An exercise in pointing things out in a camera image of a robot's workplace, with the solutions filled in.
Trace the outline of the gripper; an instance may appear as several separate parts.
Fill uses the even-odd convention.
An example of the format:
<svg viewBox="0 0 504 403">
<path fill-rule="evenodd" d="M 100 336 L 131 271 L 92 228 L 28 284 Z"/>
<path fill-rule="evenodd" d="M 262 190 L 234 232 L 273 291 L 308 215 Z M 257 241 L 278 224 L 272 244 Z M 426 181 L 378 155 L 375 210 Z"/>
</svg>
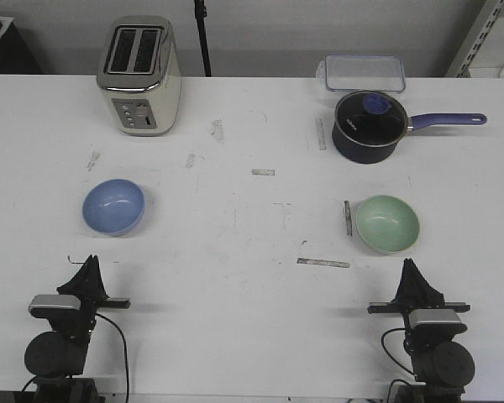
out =
<svg viewBox="0 0 504 403">
<path fill-rule="evenodd" d="M 417 309 L 452 309 L 457 315 L 470 310 L 470 305 L 464 302 L 446 302 L 442 306 L 401 306 L 395 303 L 408 303 L 410 298 L 415 303 L 445 303 L 444 295 L 435 290 L 423 277 L 418 267 L 412 259 L 404 259 L 402 275 L 393 302 L 371 302 L 367 306 L 369 314 L 399 314 L 402 316 L 407 331 L 421 334 L 440 334 L 444 336 L 455 336 L 442 332 L 419 332 L 410 328 L 408 315 Z"/>
<path fill-rule="evenodd" d="M 99 309 L 124 310 L 131 306 L 129 298 L 109 298 L 96 255 L 89 255 L 76 274 L 56 290 L 59 304 L 52 317 L 52 329 L 70 340 L 90 339 Z"/>
</svg>

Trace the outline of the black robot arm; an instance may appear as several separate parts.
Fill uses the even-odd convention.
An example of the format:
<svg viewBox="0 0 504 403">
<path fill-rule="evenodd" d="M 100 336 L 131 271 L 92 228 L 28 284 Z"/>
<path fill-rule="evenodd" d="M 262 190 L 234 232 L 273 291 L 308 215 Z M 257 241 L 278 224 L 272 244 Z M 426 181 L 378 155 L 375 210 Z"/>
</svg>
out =
<svg viewBox="0 0 504 403">
<path fill-rule="evenodd" d="M 25 349 L 24 365 L 36 385 L 33 402 L 105 402 L 96 381 L 83 378 L 92 332 L 101 318 L 112 325 L 122 339 L 125 401 L 130 396 L 128 346 L 123 330 L 100 309 L 130 308 L 130 300 L 113 299 L 105 291 L 99 259 L 89 255 L 81 268 L 55 294 L 38 294 L 29 303 L 29 314 L 45 319 L 51 329 L 36 336 Z"/>
<path fill-rule="evenodd" d="M 404 332 L 403 348 L 412 367 L 402 366 L 414 381 L 394 379 L 387 402 L 460 402 L 475 376 L 470 352 L 454 337 L 467 331 L 459 314 L 468 312 L 465 302 L 447 302 L 423 277 L 412 259 L 405 259 L 395 297 L 371 302 L 370 314 L 399 314 Z"/>
</svg>

